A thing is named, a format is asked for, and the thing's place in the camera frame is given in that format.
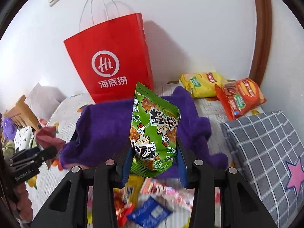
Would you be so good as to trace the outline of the person's left hand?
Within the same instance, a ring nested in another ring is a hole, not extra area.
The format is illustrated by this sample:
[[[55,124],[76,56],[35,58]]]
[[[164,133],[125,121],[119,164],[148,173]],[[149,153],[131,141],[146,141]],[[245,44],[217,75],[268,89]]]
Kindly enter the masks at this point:
[[[28,197],[28,191],[25,183],[20,184],[17,188],[19,200],[17,204],[9,201],[13,210],[19,211],[20,218],[24,221],[30,222],[33,219],[33,209],[31,208],[32,202]]]

